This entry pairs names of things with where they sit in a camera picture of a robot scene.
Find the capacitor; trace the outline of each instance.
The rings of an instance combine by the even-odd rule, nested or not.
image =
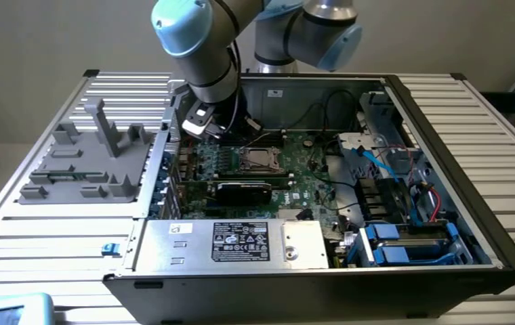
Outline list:
[[[305,142],[302,142],[302,145],[305,146],[306,149],[310,149],[311,147],[314,147],[314,141],[305,140]]]

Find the ribbed metal surface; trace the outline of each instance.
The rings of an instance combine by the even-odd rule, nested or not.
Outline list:
[[[87,96],[102,95],[108,118],[122,127],[134,122],[155,127],[169,106],[167,94],[129,91],[167,90],[166,76],[102,73],[87,85],[95,92],[83,92],[67,116],[80,129],[92,128],[79,104]],[[515,240],[515,141],[509,130],[468,86],[449,75],[401,77]],[[123,258],[100,257],[100,247],[107,242],[127,242],[130,208],[68,205],[36,211],[14,204],[15,197],[14,191],[0,209],[0,295],[48,292],[59,324],[135,324],[100,283],[103,274],[122,265]],[[437,320],[353,324],[515,324],[515,287],[498,296],[474,297]]]

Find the power supply label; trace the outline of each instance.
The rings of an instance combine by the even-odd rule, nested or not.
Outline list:
[[[211,258],[217,262],[270,261],[267,222],[214,223]]]

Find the sticker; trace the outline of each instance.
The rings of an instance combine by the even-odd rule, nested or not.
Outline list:
[[[282,97],[285,97],[285,91],[283,90],[271,89],[271,90],[267,91],[267,96],[269,97],[282,98]]]
[[[191,234],[194,232],[194,223],[173,223],[170,225],[170,234]]]
[[[214,223],[211,259],[217,262],[270,261],[267,222]]]

